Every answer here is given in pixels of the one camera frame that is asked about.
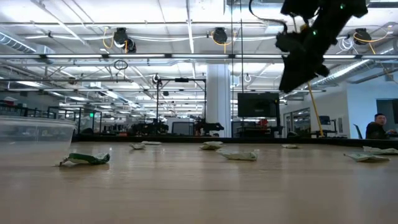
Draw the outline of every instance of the dark hair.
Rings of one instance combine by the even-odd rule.
[[[378,116],[384,116],[384,114],[382,114],[382,113],[377,113],[377,114],[374,115],[374,119],[376,120],[376,118],[377,118]]]

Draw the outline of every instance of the yellow cable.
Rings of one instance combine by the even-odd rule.
[[[371,43],[369,43],[369,47],[371,48],[373,54],[376,54],[376,51],[374,50],[374,48],[373,48],[373,46],[372,46]],[[388,72],[388,70],[384,67],[384,65],[383,65],[382,63],[380,63],[380,65],[381,65],[381,67],[383,68],[383,72],[384,72],[386,75],[388,75],[388,76],[390,77],[390,79],[391,79],[393,82],[395,82],[396,84],[398,84],[398,82],[394,80],[394,76],[393,76],[391,73]]]
[[[366,43],[374,43],[374,42],[377,42],[377,41],[380,41],[380,40],[382,40],[382,39],[385,39],[387,36],[388,36],[388,32],[386,33],[386,35],[384,36],[384,37],[381,37],[380,39],[377,39],[377,40],[363,40],[363,39],[359,39],[359,38],[357,38],[356,37],[356,34],[358,34],[357,32],[354,34],[354,38],[355,39],[357,39],[357,40],[359,40],[359,41],[362,41],[362,42],[366,42]]]
[[[213,42],[216,43],[217,45],[224,46],[224,54],[225,54],[225,53],[226,53],[226,46],[229,45],[229,44],[231,44],[231,43],[234,41],[234,39],[235,39],[235,37],[236,37],[236,32],[234,32],[234,37],[233,37],[233,39],[231,40],[231,42],[229,42],[228,44],[227,44],[227,43],[225,43],[225,44],[220,44],[220,43],[218,43],[217,41],[214,40],[213,34],[214,34],[214,31],[211,32],[211,39],[212,39]]]
[[[105,38],[102,39],[102,43],[104,44],[104,47],[106,47],[107,49],[111,49],[111,48],[113,47],[113,35],[114,35],[114,33],[112,34],[112,43],[111,43],[111,46],[110,46],[110,47],[109,47],[108,45],[106,45],[106,43],[105,43]]]
[[[318,126],[319,126],[319,132],[321,133],[321,137],[323,137],[324,135],[323,135],[323,129],[322,129],[322,125],[321,125],[321,120],[319,119],[317,104],[315,103],[315,100],[314,100],[314,98],[313,98],[313,94],[312,94],[312,89],[311,89],[311,84],[310,84],[310,82],[308,82],[308,90],[310,91],[313,109],[315,110],[315,115],[317,116],[317,121],[318,121]]]

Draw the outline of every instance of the black screen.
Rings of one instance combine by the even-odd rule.
[[[279,107],[278,93],[238,93],[238,116],[275,118]]]

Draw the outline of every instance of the crumpled wrapper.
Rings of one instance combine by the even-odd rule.
[[[145,149],[145,144],[143,144],[143,143],[131,144],[130,146],[131,146],[134,150]]]
[[[212,142],[204,142],[202,146],[200,146],[203,150],[217,150],[223,147],[223,142],[212,141]]]
[[[382,156],[375,156],[370,154],[344,154],[344,156],[348,156],[352,158],[355,162],[386,162],[390,161],[389,158],[385,158]]]
[[[293,144],[283,144],[282,145],[283,148],[285,149],[298,149],[299,147]]]
[[[398,155],[398,150],[393,148],[379,149],[375,147],[364,146],[363,151],[370,152],[371,154],[374,155]]]
[[[256,161],[258,158],[258,155],[255,152],[233,152],[224,149],[217,150],[217,152],[231,160]]]
[[[153,145],[153,146],[159,146],[162,144],[161,142],[150,142],[150,141],[142,141],[141,143],[145,144],[145,145]]]
[[[109,153],[101,153],[95,156],[80,153],[70,153],[68,157],[65,157],[63,161],[59,163],[59,166],[62,166],[68,161],[74,164],[100,165],[109,162],[110,159],[111,156],[109,155]]]

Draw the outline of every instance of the man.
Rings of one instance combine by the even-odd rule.
[[[370,122],[366,127],[366,139],[388,139],[383,126],[386,124],[386,116],[382,113],[374,115],[374,122]],[[396,133],[395,130],[389,130],[387,133]]]

